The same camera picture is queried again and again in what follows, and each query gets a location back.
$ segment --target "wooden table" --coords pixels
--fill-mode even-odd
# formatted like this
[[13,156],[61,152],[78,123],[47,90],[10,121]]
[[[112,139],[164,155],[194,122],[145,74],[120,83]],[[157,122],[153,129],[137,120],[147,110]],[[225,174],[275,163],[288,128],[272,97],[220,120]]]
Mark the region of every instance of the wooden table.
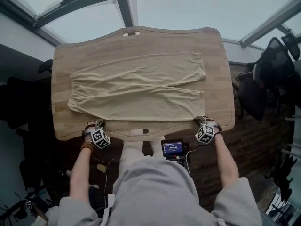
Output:
[[[162,30],[148,27],[119,29],[98,39],[63,44],[55,49],[52,68],[52,113],[56,138],[79,137],[94,116],[77,113],[67,107],[71,94],[69,76],[93,65],[146,54],[200,52],[206,79],[180,88],[204,91],[205,115],[219,122],[223,130],[234,127],[234,99],[225,48],[216,29]],[[169,133],[196,128],[192,121],[144,122],[108,121],[106,133],[126,141],[148,141]],[[131,129],[147,129],[133,136]]]

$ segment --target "leg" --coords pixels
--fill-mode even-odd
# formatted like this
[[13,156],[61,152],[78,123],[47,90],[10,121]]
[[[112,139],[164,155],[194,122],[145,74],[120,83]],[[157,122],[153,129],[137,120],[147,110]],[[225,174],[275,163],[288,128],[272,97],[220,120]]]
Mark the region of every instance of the leg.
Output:
[[159,137],[155,140],[150,141],[151,148],[154,152],[153,157],[155,158],[164,158],[163,157],[163,151],[161,146],[161,141],[165,140],[165,137]]
[[[143,134],[143,130],[134,130],[137,135]],[[144,158],[142,153],[142,141],[127,142],[123,144],[122,154],[119,163],[119,176],[135,161]]]

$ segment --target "office chair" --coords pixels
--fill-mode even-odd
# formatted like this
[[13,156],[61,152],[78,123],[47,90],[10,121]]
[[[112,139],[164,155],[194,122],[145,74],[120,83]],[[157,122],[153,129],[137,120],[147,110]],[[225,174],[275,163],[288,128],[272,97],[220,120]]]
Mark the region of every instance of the office chair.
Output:
[[[277,38],[272,38],[261,54],[259,60],[247,63],[243,73],[236,76],[240,86],[233,84],[237,91],[237,98],[241,105],[238,119],[243,117],[244,110],[256,120],[261,121],[264,116],[265,107],[276,108],[276,115],[280,114],[281,104],[294,102],[301,108],[301,80],[295,71],[294,64],[288,55],[297,60],[300,50],[297,42],[291,34],[281,37],[285,46]],[[279,90],[286,91],[280,95]]]

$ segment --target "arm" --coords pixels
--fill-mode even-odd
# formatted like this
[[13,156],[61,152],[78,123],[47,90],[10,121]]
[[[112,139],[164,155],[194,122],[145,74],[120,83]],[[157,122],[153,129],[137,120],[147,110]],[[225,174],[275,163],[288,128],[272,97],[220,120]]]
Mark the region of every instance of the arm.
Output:
[[73,166],[70,178],[70,197],[81,199],[87,204],[89,201],[89,172],[91,150],[83,148]]
[[237,165],[229,152],[222,135],[217,134],[214,137],[215,148],[217,152],[217,163],[221,174],[222,186],[227,187],[236,182],[239,178]]

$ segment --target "gray t-shirt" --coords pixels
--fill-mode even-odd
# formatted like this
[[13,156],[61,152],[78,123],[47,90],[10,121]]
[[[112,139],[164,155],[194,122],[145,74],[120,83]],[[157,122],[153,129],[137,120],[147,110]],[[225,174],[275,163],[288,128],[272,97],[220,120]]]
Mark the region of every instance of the gray t-shirt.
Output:
[[[135,162],[113,186],[115,203],[108,226],[261,226],[249,182],[239,178],[217,195],[209,213],[199,205],[192,178],[181,165],[146,157]],[[57,225],[98,226],[102,219],[86,203],[62,198]]]

